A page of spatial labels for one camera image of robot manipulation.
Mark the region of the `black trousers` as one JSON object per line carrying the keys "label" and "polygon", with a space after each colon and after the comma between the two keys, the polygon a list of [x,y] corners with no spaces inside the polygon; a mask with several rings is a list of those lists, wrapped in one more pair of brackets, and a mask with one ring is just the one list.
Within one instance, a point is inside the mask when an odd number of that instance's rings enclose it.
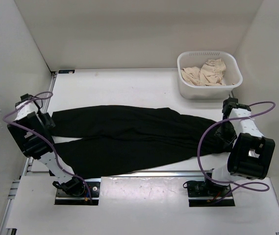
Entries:
{"label": "black trousers", "polygon": [[59,157],[74,173],[122,174],[230,152],[214,136],[215,121],[170,108],[104,105],[52,114]]}

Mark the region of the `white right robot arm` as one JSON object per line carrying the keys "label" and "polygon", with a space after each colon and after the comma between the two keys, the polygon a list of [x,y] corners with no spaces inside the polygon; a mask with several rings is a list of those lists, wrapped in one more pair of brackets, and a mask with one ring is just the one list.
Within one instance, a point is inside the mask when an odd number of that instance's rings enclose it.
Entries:
{"label": "white right robot arm", "polygon": [[203,191],[210,196],[224,190],[229,182],[263,180],[275,149],[274,140],[264,137],[255,125],[250,106],[229,97],[223,101],[222,113],[225,122],[218,127],[215,136],[231,151],[226,165],[207,173],[211,179],[203,182]]}

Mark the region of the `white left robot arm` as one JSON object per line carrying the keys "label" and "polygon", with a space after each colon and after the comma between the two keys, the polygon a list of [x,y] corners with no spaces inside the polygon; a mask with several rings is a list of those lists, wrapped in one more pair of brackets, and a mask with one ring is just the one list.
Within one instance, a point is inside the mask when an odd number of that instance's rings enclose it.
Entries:
{"label": "white left robot arm", "polygon": [[84,180],[58,156],[51,135],[54,121],[42,112],[43,101],[52,95],[52,92],[42,92],[21,96],[15,110],[5,115],[3,121],[23,155],[41,162],[55,177],[54,187],[67,195],[82,196],[87,191]]}

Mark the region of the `beige trousers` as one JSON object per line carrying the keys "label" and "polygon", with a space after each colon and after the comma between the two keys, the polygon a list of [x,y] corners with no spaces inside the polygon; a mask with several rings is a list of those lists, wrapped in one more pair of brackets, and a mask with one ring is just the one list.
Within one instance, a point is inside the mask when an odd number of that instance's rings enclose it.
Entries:
{"label": "beige trousers", "polygon": [[222,59],[209,59],[201,68],[181,69],[185,82],[194,86],[223,86],[222,80],[227,67]]}

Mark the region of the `white plastic laundry basket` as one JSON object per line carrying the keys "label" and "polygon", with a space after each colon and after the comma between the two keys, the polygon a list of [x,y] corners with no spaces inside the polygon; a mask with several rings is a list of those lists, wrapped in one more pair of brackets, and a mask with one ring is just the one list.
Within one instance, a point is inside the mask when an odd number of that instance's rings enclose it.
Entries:
{"label": "white plastic laundry basket", "polygon": [[243,82],[235,58],[223,51],[187,51],[177,58],[178,87],[186,99],[224,99]]}

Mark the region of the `dark label sticker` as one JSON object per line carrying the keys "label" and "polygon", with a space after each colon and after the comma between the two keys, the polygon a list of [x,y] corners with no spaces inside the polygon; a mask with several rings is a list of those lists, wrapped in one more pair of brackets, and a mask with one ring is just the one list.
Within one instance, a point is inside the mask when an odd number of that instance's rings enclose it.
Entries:
{"label": "dark label sticker", "polygon": [[59,70],[58,74],[73,74],[75,70]]}

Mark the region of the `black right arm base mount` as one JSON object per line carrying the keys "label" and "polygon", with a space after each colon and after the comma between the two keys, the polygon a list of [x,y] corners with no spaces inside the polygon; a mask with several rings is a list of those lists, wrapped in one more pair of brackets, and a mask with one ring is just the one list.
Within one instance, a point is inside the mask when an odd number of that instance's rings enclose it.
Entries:
{"label": "black right arm base mount", "polygon": [[234,207],[230,185],[223,186],[205,181],[187,181],[183,184],[187,190],[189,207]]}

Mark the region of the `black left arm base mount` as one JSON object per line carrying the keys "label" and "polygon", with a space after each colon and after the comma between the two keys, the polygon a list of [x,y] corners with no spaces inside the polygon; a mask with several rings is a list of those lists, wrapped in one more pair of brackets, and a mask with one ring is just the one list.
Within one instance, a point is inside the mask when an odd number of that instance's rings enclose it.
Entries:
{"label": "black left arm base mount", "polygon": [[57,188],[55,205],[97,206],[99,204],[100,178],[88,179],[85,183],[80,179],[71,179],[63,184],[54,181],[52,185]]}

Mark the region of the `aluminium table edge rail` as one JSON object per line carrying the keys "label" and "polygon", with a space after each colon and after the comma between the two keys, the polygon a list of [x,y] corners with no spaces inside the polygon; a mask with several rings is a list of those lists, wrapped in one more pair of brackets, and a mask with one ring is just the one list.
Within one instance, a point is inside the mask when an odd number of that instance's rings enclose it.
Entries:
{"label": "aluminium table edge rail", "polygon": [[122,174],[94,174],[94,173],[79,173],[85,179],[100,178],[100,177],[202,177],[204,174],[200,170],[140,170],[127,172]]}

